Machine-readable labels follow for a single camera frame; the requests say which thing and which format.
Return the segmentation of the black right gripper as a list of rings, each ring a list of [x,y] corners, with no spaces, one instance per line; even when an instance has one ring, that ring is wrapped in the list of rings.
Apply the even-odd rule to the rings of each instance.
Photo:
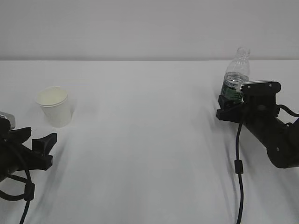
[[[276,101],[249,101],[237,102],[223,95],[218,96],[220,109],[216,112],[216,118],[245,125],[250,131],[278,131],[279,109]]]

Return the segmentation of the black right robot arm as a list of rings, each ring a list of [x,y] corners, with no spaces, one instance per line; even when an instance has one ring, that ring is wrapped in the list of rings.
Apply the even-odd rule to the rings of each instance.
[[[275,167],[299,166],[299,121],[290,124],[278,119],[279,105],[274,95],[245,96],[238,104],[220,95],[218,103],[216,117],[242,123],[266,148]]]

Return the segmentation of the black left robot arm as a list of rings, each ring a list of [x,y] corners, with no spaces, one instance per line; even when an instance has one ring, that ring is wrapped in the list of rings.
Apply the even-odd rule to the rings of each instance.
[[[31,136],[31,127],[8,131],[0,139],[0,180],[8,174],[23,171],[24,167],[14,152],[24,160],[28,170],[48,170],[53,164],[51,149],[57,142],[57,134],[51,133],[31,141],[31,149],[23,145]]]

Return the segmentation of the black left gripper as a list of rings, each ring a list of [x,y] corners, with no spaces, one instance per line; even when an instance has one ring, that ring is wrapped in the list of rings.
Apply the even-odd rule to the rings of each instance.
[[[32,140],[32,149],[22,145],[31,136],[31,127],[10,130],[4,135],[0,143],[0,174],[7,175],[16,171],[48,170],[53,163],[50,151],[57,142],[57,133],[51,133],[45,137]]]

